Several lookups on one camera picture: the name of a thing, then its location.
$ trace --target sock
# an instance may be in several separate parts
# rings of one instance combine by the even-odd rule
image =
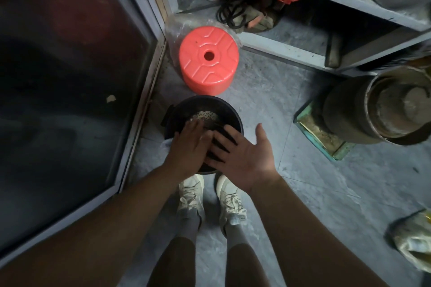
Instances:
[[[224,226],[226,237],[228,239],[228,252],[229,250],[238,244],[248,244],[247,238],[242,230],[242,225],[239,220],[230,218]]]
[[[180,229],[175,237],[188,238],[196,245],[197,230],[200,225],[200,217],[197,214],[197,209],[182,209],[178,212],[180,216]]]

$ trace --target sneaker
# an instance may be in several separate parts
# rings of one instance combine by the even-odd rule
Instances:
[[[203,176],[198,174],[180,183],[178,186],[180,190],[180,205],[177,210],[180,217],[187,218],[188,211],[186,210],[195,208],[202,224],[205,219],[205,211],[203,209],[203,186]]]
[[[236,187],[225,175],[221,175],[217,181],[217,196],[220,200],[220,229],[224,236],[224,226],[227,222],[232,225],[245,224],[247,220],[246,210],[242,205],[239,195],[240,189]]]

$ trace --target gray tile floor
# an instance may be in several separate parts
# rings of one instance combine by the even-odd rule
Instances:
[[[356,146],[342,161],[328,161],[292,125],[294,113],[309,99],[340,79],[312,72],[263,55],[240,51],[240,64],[229,89],[219,97],[239,113],[244,134],[255,142],[262,122],[274,149],[278,171],[313,213],[360,259],[392,287],[419,287],[423,274],[391,249],[383,235],[387,225],[423,206],[431,206],[431,143],[398,147],[388,143]],[[137,147],[130,180],[160,165],[166,153],[162,117],[171,104],[192,96],[166,54],[148,119]],[[205,177],[207,221],[197,239],[197,286],[223,286],[226,240],[218,227],[214,176]],[[274,251],[251,199],[245,234],[272,286],[284,286]],[[146,285],[151,271],[178,229],[172,195],[143,241],[122,287]]]

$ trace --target red plastic stool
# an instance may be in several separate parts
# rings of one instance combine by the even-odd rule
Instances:
[[[193,92],[217,95],[232,83],[240,55],[229,33],[202,26],[186,35],[179,58],[184,81]]]

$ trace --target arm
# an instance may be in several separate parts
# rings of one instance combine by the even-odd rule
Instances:
[[[225,130],[237,145],[215,132],[214,137],[229,152],[212,145],[210,150],[223,162],[208,158],[205,162],[250,195],[288,286],[386,286],[326,229],[277,173],[261,124],[256,127],[256,145],[230,126]]]
[[[6,265],[0,286],[116,286],[169,195],[202,165],[212,132],[202,133],[188,122],[163,165]]]

